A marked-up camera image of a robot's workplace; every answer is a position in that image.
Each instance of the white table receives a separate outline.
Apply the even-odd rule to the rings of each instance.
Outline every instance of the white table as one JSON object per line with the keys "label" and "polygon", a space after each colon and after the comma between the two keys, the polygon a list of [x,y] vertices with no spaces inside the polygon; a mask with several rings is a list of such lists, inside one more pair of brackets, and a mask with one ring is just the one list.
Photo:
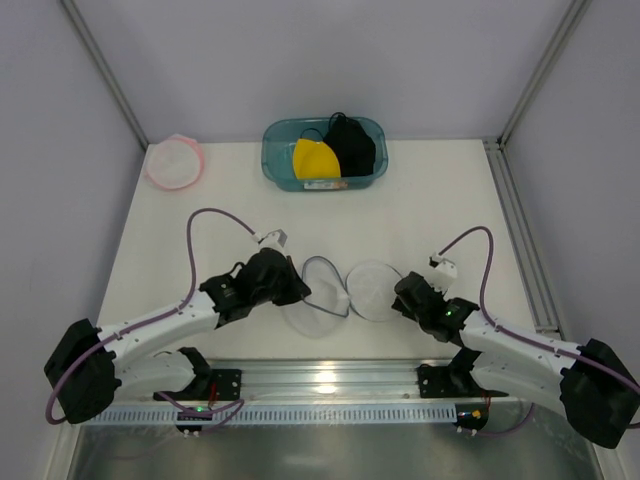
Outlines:
{"label": "white table", "polygon": [[[312,255],[331,259],[343,275],[376,259],[401,273],[418,273],[431,253],[474,225],[492,229],[496,254],[487,304],[496,315],[533,328],[524,288],[480,140],[390,141],[389,169],[360,191],[287,193],[260,169],[259,143],[203,145],[205,172],[181,191],[158,190],[141,176],[113,266],[98,325],[136,318],[182,298],[188,288],[187,217],[201,207],[227,209],[254,229],[282,228],[300,266]],[[198,281],[222,274],[255,253],[234,222],[204,214],[194,222]],[[458,266],[453,296],[478,299],[487,242],[474,234],[448,257]],[[293,330],[273,305],[215,332],[174,345],[195,346],[209,358],[437,358],[456,352],[401,318],[374,323],[351,314],[327,337]]]}

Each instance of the clear plastic container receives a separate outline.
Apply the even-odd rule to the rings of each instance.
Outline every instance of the clear plastic container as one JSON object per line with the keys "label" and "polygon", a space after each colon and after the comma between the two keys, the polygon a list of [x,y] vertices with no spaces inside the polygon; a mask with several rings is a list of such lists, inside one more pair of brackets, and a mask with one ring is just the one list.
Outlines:
{"label": "clear plastic container", "polygon": [[[302,133],[315,128],[324,136],[329,126],[329,117],[297,118],[281,120],[264,132],[262,139],[262,172],[278,187],[288,192],[346,190],[366,188],[387,171],[389,157],[382,127],[373,120],[352,117],[362,125],[364,131],[376,145],[373,173],[365,177],[318,178],[298,180],[293,172],[293,150]],[[305,138],[316,139],[317,133],[309,130]]]}

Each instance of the label on bin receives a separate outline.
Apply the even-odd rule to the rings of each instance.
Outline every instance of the label on bin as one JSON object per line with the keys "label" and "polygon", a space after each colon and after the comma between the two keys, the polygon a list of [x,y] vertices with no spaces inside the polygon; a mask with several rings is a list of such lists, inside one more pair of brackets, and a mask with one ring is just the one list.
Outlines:
{"label": "label on bin", "polygon": [[347,182],[304,182],[305,190],[340,190],[348,185]]}

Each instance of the reflective metal surface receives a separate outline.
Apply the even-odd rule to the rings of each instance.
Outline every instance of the reflective metal surface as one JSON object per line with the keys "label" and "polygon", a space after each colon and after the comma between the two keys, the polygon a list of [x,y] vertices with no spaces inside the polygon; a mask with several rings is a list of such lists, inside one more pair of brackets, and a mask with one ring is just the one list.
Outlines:
{"label": "reflective metal surface", "polygon": [[[517,422],[492,406],[492,429]],[[116,455],[140,455],[116,460]],[[541,411],[515,435],[470,438],[450,425],[237,427],[182,438],[172,427],[85,427],[70,479],[600,479],[591,449]]]}

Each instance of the yellow object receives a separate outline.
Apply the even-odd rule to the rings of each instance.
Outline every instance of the yellow object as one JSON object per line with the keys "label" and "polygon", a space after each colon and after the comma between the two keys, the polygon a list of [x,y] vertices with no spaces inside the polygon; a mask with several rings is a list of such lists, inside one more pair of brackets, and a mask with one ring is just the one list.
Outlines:
{"label": "yellow object", "polygon": [[340,178],[338,157],[324,142],[301,138],[293,150],[293,171],[299,180]]}

